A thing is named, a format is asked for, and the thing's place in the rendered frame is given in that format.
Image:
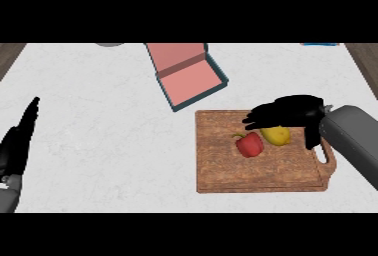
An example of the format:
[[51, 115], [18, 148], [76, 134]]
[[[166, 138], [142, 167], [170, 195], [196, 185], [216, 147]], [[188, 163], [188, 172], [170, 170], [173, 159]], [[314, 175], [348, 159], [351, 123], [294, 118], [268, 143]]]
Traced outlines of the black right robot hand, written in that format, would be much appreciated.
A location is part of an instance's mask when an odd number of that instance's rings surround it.
[[303, 127], [306, 149], [312, 150], [321, 144], [320, 124], [324, 117], [324, 99], [312, 95], [291, 95], [258, 106], [243, 123], [247, 130]]

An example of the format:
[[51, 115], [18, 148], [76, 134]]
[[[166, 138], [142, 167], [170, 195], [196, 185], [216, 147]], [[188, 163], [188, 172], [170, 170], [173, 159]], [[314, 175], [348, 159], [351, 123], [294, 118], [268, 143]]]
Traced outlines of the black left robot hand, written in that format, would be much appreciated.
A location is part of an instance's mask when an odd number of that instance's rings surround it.
[[12, 175], [23, 175], [27, 167], [30, 142], [39, 117], [39, 102], [36, 97], [24, 111], [17, 126], [12, 126], [0, 141], [0, 181]]

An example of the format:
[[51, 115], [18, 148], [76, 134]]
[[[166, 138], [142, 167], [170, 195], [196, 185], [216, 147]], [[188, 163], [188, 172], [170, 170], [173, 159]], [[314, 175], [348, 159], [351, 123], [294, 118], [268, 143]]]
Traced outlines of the yellow lemon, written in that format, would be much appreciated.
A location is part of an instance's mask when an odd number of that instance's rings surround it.
[[291, 133], [287, 127], [262, 128], [260, 133], [266, 141], [275, 146], [284, 146], [291, 142]]

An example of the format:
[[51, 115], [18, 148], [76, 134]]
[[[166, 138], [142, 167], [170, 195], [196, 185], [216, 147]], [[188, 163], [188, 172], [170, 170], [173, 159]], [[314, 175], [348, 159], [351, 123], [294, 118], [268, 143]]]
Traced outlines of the brown wooden cutting board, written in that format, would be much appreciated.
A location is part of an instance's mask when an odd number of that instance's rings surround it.
[[263, 141], [265, 150], [246, 158], [237, 148], [247, 134], [243, 119], [247, 110], [198, 110], [197, 125], [197, 191], [200, 193], [318, 192], [328, 189], [337, 169], [327, 141], [322, 163], [315, 150], [306, 149], [305, 129], [290, 129], [291, 143], [275, 146]]

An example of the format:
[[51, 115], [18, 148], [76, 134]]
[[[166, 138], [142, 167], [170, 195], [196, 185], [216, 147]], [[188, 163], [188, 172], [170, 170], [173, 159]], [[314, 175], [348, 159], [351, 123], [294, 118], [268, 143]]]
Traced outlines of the pink open box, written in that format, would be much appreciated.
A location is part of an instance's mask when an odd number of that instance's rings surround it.
[[157, 81], [172, 110], [181, 111], [222, 90], [229, 78], [207, 43], [147, 43]]

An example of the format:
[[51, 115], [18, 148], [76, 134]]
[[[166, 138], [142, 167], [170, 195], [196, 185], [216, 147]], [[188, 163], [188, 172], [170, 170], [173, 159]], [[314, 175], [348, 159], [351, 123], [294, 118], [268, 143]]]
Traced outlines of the red bell pepper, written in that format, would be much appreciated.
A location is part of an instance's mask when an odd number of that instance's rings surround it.
[[243, 156], [246, 158], [259, 156], [265, 149], [259, 134], [256, 132], [249, 134], [235, 133], [234, 137], [238, 137], [235, 144]]

